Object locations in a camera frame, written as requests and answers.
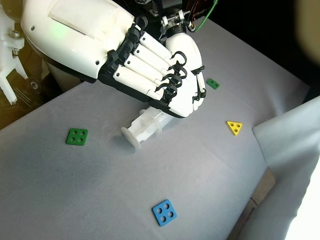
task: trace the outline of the gray table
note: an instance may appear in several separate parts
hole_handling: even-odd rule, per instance
[[[223,240],[266,169],[252,127],[298,106],[308,87],[208,21],[192,35],[210,87],[203,106],[135,150],[121,135],[146,104],[82,83],[0,131],[2,240]],[[235,137],[226,121],[243,123]],[[65,144],[70,128],[85,146]],[[159,227],[152,207],[178,217]]]

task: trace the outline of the green square tile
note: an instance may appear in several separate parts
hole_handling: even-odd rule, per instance
[[[211,78],[209,78],[209,79],[206,81],[206,83],[207,83],[210,87],[212,87],[213,89],[215,89],[215,90],[217,90],[217,89],[220,87],[220,84],[217,83],[215,80],[213,80],[213,79],[211,79]]]
[[[88,130],[71,128],[66,139],[66,144],[83,146],[86,144]]]

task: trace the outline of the white robotic hand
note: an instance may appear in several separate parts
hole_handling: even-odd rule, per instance
[[[147,24],[111,0],[25,0],[21,21],[49,63],[187,117],[206,96],[199,49],[185,32],[172,34],[164,47],[144,31]]]

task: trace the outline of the gray table surface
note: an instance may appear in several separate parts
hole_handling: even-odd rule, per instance
[[[267,165],[252,127],[308,87],[215,23],[192,35],[210,87],[202,107],[135,150],[122,136],[145,103],[82,83],[0,131],[2,240],[223,240]],[[243,123],[235,137],[226,121]],[[88,129],[85,146],[65,144]],[[159,227],[152,207],[178,217]]]

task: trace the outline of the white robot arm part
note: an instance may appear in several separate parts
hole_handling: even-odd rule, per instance
[[[144,31],[147,24],[111,0],[25,0],[21,21],[49,63],[187,117],[206,96],[199,49],[185,32],[168,36],[164,47]]]

